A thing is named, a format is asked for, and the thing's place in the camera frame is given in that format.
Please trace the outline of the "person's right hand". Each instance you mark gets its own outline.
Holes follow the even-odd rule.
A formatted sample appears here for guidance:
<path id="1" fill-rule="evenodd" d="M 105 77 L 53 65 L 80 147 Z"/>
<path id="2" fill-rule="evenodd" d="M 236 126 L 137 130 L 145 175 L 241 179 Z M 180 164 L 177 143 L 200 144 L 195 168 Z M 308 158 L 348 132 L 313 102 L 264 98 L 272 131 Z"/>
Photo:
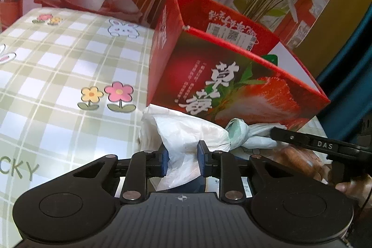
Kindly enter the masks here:
<path id="1" fill-rule="evenodd" d="M 357 200 L 359 206 L 362 206 L 369 195 L 369 191 L 371 190 L 371 181 L 343 182 L 337 184 L 335 188 L 348 197 Z"/>

